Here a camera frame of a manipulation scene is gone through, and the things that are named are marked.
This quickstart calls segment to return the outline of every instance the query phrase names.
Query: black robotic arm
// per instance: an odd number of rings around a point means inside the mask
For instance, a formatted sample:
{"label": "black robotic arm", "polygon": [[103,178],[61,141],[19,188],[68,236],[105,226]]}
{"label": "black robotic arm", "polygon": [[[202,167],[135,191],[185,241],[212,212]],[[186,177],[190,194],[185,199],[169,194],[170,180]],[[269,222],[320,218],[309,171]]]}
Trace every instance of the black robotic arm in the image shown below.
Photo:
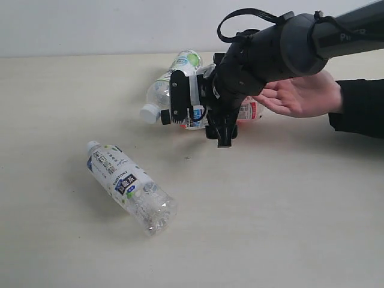
{"label": "black robotic arm", "polygon": [[[244,14],[273,25],[262,31],[248,29],[230,38],[221,34],[227,19]],[[259,95],[268,82],[314,75],[331,58],[384,48],[384,1],[336,18],[324,17],[321,11],[277,17],[258,9],[240,9],[223,19],[217,34],[221,41],[231,43],[228,51],[215,53],[215,68],[209,75],[185,77],[175,71],[170,80],[171,108],[163,111],[161,118],[169,124],[193,117],[192,103],[197,100],[204,106],[209,123],[206,136],[217,139],[220,148],[230,147],[237,136],[236,120],[243,100]],[[191,90],[191,80],[197,82],[198,89]]]}

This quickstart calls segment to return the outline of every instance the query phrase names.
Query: clear plastic bottle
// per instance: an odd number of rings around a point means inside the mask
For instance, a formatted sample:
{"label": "clear plastic bottle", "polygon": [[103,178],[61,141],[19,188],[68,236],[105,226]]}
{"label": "clear plastic bottle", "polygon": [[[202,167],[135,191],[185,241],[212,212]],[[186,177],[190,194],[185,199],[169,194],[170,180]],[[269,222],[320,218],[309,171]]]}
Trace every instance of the clear plastic bottle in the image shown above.
{"label": "clear plastic bottle", "polygon": [[258,103],[253,97],[248,96],[241,103],[237,123],[249,123],[257,121],[262,117],[265,107]]}
{"label": "clear plastic bottle", "polygon": [[163,231],[177,214],[176,200],[117,146],[87,144],[88,169],[110,196],[142,226],[148,236]]}
{"label": "clear plastic bottle", "polygon": [[194,75],[202,66],[201,56],[193,50],[181,51],[172,62],[168,71],[158,78],[148,89],[146,104],[140,110],[140,117],[149,124],[160,118],[161,110],[169,109],[169,81],[175,70],[181,70],[186,76]]}

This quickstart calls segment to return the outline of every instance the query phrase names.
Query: black jacket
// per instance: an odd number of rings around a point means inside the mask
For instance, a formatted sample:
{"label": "black jacket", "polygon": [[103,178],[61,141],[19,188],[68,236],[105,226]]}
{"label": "black jacket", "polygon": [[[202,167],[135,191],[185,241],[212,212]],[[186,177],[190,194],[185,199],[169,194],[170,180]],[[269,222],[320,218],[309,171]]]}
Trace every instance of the black jacket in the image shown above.
{"label": "black jacket", "polygon": [[330,113],[335,131],[384,139],[384,79],[342,80],[343,113]]}

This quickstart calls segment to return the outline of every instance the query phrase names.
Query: white bottle cap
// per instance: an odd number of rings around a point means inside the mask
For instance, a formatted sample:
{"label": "white bottle cap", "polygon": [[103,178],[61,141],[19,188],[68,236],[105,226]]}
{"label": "white bottle cap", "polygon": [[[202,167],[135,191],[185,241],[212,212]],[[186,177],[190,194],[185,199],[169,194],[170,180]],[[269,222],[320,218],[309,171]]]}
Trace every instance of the white bottle cap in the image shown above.
{"label": "white bottle cap", "polygon": [[90,150],[95,147],[96,145],[100,145],[100,143],[98,143],[97,141],[90,141],[87,143],[86,145],[86,150],[87,150],[87,153],[89,154]]}
{"label": "white bottle cap", "polygon": [[160,118],[160,109],[153,104],[145,104],[140,110],[140,117],[145,122],[154,124]]}

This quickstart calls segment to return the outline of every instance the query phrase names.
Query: table surface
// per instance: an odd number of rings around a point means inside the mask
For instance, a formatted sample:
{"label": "table surface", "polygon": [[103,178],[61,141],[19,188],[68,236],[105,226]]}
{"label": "table surface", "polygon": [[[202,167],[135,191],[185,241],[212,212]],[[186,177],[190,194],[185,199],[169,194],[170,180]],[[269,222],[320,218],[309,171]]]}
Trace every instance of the table surface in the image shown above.
{"label": "table surface", "polygon": [[[230,149],[145,124],[174,56],[0,59],[0,287],[382,287],[383,142],[269,111]],[[376,79],[382,59],[327,70]],[[88,172],[90,140],[178,201],[164,233],[145,236]]]}

